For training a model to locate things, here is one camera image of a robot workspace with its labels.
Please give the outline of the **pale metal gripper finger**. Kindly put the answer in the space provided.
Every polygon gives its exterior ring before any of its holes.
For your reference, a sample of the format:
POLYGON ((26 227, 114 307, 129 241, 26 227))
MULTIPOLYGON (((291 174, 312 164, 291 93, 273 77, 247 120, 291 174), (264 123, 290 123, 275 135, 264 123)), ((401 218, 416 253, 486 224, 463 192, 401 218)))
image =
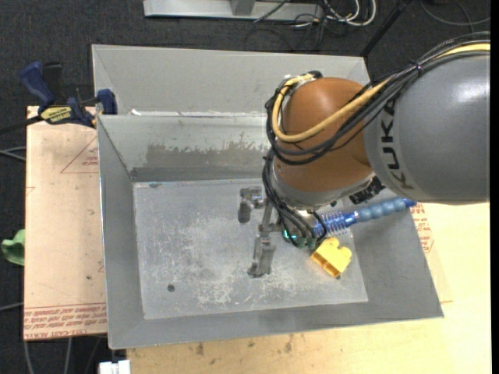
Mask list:
POLYGON ((262 277, 271 273, 276 246, 268 237, 258 235, 255 239, 253 261, 247 273, 252 278, 262 277))
POLYGON ((261 186, 251 186, 239 190, 241 197, 238 208, 238 221, 240 224, 246 224, 250 221, 251 212, 254 209, 264 207, 264 193, 261 186))

